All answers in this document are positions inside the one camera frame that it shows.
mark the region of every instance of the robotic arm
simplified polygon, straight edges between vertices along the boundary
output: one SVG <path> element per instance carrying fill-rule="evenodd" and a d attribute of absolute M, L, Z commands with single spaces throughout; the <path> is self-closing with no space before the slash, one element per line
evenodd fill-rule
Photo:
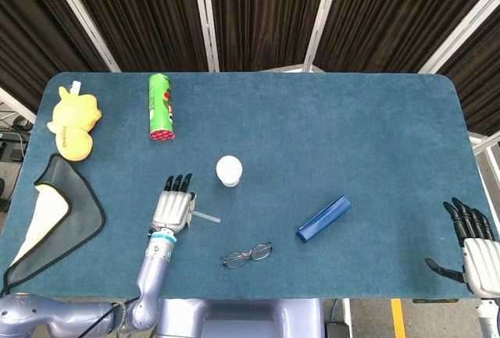
<path fill-rule="evenodd" d="M 191 221 L 195 194 L 186 192 L 191 174 L 170 176 L 155 210 L 148 249 L 137 287 L 141 296 L 129 304 L 109 302 L 65 303 L 33 294 L 11 294 L 0 299 L 0 337 L 29 338 L 46 325 L 54 338 L 103 336 L 117 329 L 135 333 L 152 328 L 158 319 L 159 293 L 179 233 Z"/>
<path fill-rule="evenodd" d="M 483 213 L 453 198 L 443 203 L 452 217 L 455 233 L 462 248 L 463 272 L 446 269 L 433 259 L 425 262 L 438 275 L 465 283 L 481 299 L 477 308 L 484 337 L 498 337 L 500 330 L 500 243 L 495 241 L 490 223 Z"/>

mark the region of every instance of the yellow floor line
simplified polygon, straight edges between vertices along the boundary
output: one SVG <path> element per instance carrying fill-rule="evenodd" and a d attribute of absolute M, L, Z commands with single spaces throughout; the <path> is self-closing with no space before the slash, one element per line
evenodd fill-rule
<path fill-rule="evenodd" d="M 394 321 L 394 332 L 396 338 L 406 338 L 405 322 L 403 321 L 403 309 L 401 299 L 391 299 L 392 320 Z"/>

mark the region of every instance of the blue case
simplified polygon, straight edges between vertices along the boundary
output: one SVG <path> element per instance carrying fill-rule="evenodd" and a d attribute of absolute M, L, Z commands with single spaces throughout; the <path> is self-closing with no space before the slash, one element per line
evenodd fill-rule
<path fill-rule="evenodd" d="M 316 234 L 326 229 L 328 225 L 346 213 L 350 208 L 352 208 L 350 200 L 344 195 L 340 196 L 301 227 L 297 232 L 297 237 L 304 243 L 311 240 Z"/>

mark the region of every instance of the white cup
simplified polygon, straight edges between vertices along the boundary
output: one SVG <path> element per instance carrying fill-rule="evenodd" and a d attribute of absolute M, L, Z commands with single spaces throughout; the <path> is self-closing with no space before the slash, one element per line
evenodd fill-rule
<path fill-rule="evenodd" d="M 216 172 L 224 186 L 234 187 L 240 182 L 243 166 L 240 160 L 228 155 L 217 162 Z"/>

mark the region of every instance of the eyeglasses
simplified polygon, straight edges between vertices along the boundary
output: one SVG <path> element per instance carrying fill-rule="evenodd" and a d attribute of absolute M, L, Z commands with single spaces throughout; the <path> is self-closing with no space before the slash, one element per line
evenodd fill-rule
<path fill-rule="evenodd" d="M 247 260 L 262 260 L 270 255 L 273 250 L 271 242 L 266 244 L 257 244 L 249 252 L 232 252 L 222 258 L 222 265 L 227 268 L 238 268 Z"/>

